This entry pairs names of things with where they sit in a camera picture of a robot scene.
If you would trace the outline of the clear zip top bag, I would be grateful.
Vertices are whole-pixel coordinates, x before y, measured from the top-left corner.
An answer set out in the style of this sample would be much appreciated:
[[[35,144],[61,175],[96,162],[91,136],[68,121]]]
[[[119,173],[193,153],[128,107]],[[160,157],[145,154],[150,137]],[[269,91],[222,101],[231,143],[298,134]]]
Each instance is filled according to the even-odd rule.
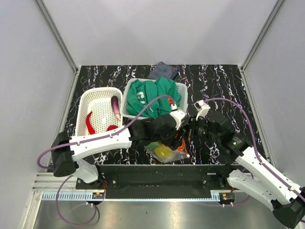
[[[169,163],[190,157],[187,152],[184,137],[177,134],[175,138],[152,142],[144,147],[155,159],[161,163]]]

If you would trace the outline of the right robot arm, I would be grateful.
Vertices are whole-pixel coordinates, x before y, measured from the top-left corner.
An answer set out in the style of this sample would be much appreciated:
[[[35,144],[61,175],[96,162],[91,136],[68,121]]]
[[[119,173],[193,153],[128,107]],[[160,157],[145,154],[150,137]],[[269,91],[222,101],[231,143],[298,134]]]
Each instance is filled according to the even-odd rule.
[[[220,113],[192,117],[190,135],[214,140],[226,165],[216,177],[218,187],[239,189],[269,208],[285,227],[294,229],[305,216],[305,189],[270,164]]]

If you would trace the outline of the red fake chili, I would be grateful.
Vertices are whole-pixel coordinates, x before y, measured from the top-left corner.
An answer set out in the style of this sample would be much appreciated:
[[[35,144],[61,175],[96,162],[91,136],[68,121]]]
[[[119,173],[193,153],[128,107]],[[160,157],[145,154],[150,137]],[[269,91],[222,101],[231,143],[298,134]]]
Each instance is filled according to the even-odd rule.
[[[95,130],[94,130],[94,128],[92,127],[92,125],[90,123],[91,115],[92,115],[92,112],[89,112],[87,117],[86,117],[86,126],[87,126],[89,134],[93,135],[93,134],[95,134]]]

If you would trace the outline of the red fake round fruit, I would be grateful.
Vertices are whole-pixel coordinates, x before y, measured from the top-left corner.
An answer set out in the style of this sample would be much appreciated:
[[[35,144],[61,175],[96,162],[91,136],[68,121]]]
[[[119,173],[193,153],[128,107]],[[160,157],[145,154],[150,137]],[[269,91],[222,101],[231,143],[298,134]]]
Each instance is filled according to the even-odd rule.
[[[107,131],[111,131],[111,130],[114,130],[114,129],[117,129],[118,126],[116,125],[110,125],[108,128],[107,128]]]

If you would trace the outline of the yellow fake fruit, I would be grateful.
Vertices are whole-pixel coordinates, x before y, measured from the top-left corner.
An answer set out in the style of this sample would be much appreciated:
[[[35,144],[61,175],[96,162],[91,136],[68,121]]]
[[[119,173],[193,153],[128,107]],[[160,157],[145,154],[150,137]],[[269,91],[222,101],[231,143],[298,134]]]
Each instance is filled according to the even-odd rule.
[[[155,143],[155,148],[153,151],[155,155],[162,160],[171,158],[173,156],[173,151],[160,142]]]

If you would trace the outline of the purple fake eggplant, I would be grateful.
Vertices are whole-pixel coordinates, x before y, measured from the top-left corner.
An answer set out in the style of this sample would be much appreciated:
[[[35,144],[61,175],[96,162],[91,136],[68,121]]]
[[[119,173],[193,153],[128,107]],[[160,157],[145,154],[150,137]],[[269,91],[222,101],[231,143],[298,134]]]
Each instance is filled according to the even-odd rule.
[[[111,97],[111,105],[112,105],[112,111],[115,115],[115,117],[120,120],[121,119],[121,114],[120,114],[120,107],[119,107],[119,100],[117,96],[112,96]]]

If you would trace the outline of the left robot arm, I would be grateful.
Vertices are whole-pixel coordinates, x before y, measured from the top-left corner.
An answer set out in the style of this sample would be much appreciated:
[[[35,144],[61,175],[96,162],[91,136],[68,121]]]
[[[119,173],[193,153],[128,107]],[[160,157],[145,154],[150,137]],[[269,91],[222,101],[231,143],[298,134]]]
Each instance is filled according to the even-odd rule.
[[[144,147],[154,142],[173,146],[178,131],[187,122],[186,114],[180,110],[161,115],[156,119],[133,119],[127,125],[101,134],[56,139],[51,148],[53,175],[75,176],[97,189],[103,177],[95,165],[84,161],[85,157],[105,151]]]

